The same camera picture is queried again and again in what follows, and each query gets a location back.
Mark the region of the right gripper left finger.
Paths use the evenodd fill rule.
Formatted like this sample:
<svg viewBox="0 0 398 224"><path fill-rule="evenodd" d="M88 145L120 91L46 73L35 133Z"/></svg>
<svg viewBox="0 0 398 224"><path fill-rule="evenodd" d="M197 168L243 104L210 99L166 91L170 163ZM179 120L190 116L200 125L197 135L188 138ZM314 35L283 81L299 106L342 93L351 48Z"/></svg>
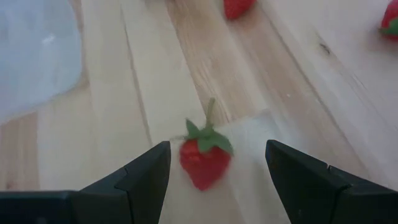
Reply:
<svg viewBox="0 0 398 224"><path fill-rule="evenodd" d="M170 163L162 141L81 190L0 191L0 224L158 224Z"/></svg>

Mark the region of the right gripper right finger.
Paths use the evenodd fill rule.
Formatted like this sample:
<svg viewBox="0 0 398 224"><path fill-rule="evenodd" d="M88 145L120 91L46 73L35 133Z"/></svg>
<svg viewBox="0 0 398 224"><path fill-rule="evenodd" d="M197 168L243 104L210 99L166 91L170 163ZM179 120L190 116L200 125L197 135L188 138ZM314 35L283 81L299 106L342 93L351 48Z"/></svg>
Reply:
<svg viewBox="0 0 398 224"><path fill-rule="evenodd" d="M398 224L398 192L276 140L269 172L291 224Z"/></svg>

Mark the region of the red strawberry green leaves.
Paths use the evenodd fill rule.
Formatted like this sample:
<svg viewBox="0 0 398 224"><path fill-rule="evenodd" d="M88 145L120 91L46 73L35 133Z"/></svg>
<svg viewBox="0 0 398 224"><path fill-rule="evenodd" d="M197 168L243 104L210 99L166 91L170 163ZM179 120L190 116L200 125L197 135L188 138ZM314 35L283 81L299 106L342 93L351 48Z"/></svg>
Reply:
<svg viewBox="0 0 398 224"><path fill-rule="evenodd" d="M224 15L227 20L234 20L248 12L257 0L223 0Z"/></svg>
<svg viewBox="0 0 398 224"><path fill-rule="evenodd" d="M398 42L398 0L387 5L379 32L384 38Z"/></svg>
<svg viewBox="0 0 398 224"><path fill-rule="evenodd" d="M187 134L179 149L179 161L193 185L201 191L208 190L226 172L233 147L229 139L217 132L211 120L215 99L210 98L204 127L199 128L186 119Z"/></svg>

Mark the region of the clear plastic tupperware container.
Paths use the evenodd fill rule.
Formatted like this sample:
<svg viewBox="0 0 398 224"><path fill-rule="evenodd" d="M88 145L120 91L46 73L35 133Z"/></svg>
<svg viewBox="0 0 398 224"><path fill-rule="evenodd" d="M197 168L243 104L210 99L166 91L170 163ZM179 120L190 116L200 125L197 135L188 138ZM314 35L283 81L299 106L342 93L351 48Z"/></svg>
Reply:
<svg viewBox="0 0 398 224"><path fill-rule="evenodd" d="M0 125L72 88L83 71L80 0L0 0Z"/></svg>

